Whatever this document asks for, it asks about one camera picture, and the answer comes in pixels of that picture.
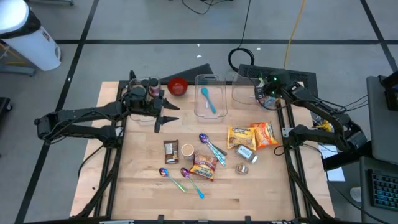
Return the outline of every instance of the red cup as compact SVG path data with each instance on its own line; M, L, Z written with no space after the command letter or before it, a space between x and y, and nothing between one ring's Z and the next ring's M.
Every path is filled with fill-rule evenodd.
M167 89L173 96L182 96L185 94L188 88L188 83L185 79L177 77L173 78L167 84Z

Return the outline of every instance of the wooden table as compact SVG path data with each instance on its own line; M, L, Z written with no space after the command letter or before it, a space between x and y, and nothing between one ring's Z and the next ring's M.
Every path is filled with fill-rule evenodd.
M103 106L116 98L117 82L103 82L97 106ZM228 126L247 126L249 123L272 121L277 140L281 143L279 120L276 111L266 111L260 106L237 110L232 107L231 87L227 86L228 115L222 123L199 123L193 112L195 106L195 87L189 86L181 97L171 96L167 88L167 99L181 110L164 110L166 116L180 119L161 127L160 133L154 133L153 125L140 126L127 119L123 152L119 168L118 182L114 199L112 219L156 220L165 215L166 220L244 220L250 215L252 220L291 220L294 218L292 197L287 175L285 158L275 156L275 146L256 151L259 156L255 164L249 167L248 175L235 173L235 166L244 160L233 150L226 149ZM310 112L305 108L293 106L296 124L312 126ZM95 121L93 126L101 127L108 121ZM180 174L180 168L191 168L192 162L186 161L180 153L180 162L174 165L164 163L164 140L178 139L180 147L192 144L202 154L212 155L208 147L198 138L200 133L209 135L212 143L227 150L226 166L217 164L215 181L192 176L193 181L205 194L199 198L191 183ZM317 147L315 142L307 142ZM101 143L88 141L85 157L90 155ZM85 164L78 181L71 215L80 212L95 193L100 181L104 161L102 150ZM301 148L303 166L308 188L318 203L334 216L330 194L323 171L319 152L308 147ZM170 175L188 188L184 194L169 179L159 175L159 168L165 167ZM300 210L305 216L302 194L298 189ZM101 214L108 193L104 194Z

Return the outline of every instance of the snack bag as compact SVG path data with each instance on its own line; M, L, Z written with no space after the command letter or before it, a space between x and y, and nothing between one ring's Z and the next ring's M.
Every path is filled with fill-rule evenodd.
M256 150L256 137L254 131L256 128L228 128L227 148L243 145L251 150Z
M214 157L201 155L196 152L193 160L193 167L189 170L189 173L206 177L214 181L217 162L218 160Z
M274 136L274 130L272 129L272 124L268 122L261 123L252 123L251 127L256 127L255 135L256 135L256 144L257 149L266 146L278 145L278 141L276 141Z

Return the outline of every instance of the cup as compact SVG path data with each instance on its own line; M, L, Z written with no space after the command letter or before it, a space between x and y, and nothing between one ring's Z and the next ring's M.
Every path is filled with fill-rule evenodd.
M193 160L193 158L195 156L194 152L195 152L195 150L191 144L185 144L181 147L181 153L186 160L189 160L189 161Z

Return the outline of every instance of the paper sheet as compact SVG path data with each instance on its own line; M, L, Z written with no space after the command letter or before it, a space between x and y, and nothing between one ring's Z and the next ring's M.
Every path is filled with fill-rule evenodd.
M322 147L321 145L319 145L319 150L321 151L322 158L324 158L324 159L337 154L336 146L323 145L323 147ZM336 181L336 182L345 182L346 181L346 179L344 178L343 169L341 167L333 169L333 170L329 170L328 176L329 176L330 181Z

